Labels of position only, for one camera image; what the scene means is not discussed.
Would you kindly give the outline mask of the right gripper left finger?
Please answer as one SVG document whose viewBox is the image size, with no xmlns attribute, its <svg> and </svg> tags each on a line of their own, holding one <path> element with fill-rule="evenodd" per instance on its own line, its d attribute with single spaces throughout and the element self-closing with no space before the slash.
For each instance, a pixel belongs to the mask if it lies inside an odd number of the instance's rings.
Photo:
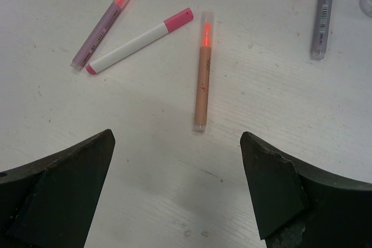
<svg viewBox="0 0 372 248">
<path fill-rule="evenodd" d="M 1 247 L 84 247 L 114 147 L 107 129 L 1 171 Z"/>
</svg>

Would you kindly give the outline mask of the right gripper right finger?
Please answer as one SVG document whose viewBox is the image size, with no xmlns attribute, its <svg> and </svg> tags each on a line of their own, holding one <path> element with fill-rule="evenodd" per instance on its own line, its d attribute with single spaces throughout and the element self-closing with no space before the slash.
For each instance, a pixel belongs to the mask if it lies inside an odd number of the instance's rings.
<svg viewBox="0 0 372 248">
<path fill-rule="evenodd" d="M 371 184 L 322 170 L 244 132 L 242 161 L 267 247 L 370 247 Z"/>
</svg>

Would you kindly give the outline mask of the pink capped marker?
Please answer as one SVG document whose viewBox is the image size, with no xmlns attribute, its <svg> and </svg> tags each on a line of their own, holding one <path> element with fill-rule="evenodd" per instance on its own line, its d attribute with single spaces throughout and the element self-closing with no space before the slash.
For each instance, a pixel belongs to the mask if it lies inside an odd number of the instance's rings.
<svg viewBox="0 0 372 248">
<path fill-rule="evenodd" d="M 194 18 L 193 12 L 190 8 L 186 8 L 172 17 L 161 22 L 152 29 L 146 31 L 145 33 L 133 38 L 124 45 L 106 53 L 105 55 L 91 61 L 85 67 L 86 71 L 90 75 L 98 74 L 108 67 L 116 64 L 117 62 L 125 59 L 126 57 L 132 55 L 138 50 L 146 47 L 147 45 L 155 42 L 156 40 L 164 37 L 168 33 L 180 28 L 181 26 L 189 23 Z"/>
</svg>

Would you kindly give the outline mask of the grey clear pen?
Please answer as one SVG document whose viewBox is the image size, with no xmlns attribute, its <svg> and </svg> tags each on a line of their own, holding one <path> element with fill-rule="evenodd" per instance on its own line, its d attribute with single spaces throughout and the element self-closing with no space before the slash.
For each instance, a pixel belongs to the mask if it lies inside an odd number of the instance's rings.
<svg viewBox="0 0 372 248">
<path fill-rule="evenodd" d="M 311 58 L 322 60 L 327 51 L 327 42 L 330 29 L 331 11 L 333 0 L 318 0 L 314 21 Z"/>
</svg>

